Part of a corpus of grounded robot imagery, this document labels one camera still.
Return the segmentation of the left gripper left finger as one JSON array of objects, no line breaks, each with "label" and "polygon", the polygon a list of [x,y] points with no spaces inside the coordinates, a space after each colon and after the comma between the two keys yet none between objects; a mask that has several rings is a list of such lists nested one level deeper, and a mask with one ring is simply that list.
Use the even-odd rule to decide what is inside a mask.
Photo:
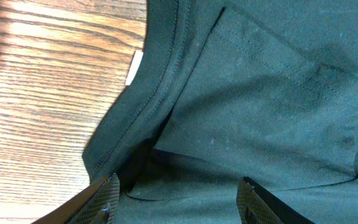
[{"label": "left gripper left finger", "polygon": [[117,174],[107,175],[33,224],[113,224],[119,196]]}]

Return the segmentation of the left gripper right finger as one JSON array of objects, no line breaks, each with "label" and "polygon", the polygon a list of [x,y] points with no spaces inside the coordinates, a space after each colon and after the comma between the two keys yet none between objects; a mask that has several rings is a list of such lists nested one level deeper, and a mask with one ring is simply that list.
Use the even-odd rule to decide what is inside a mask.
[{"label": "left gripper right finger", "polygon": [[236,205],[242,224],[313,224],[249,177],[239,181]]}]

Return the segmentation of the black t-shirt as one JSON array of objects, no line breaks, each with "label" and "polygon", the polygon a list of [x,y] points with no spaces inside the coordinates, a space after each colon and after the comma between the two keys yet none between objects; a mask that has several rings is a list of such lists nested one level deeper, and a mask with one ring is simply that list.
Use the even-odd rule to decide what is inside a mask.
[{"label": "black t-shirt", "polygon": [[149,1],[132,83],[89,141],[114,223],[239,223],[249,177],[314,223],[358,223],[358,1]]}]

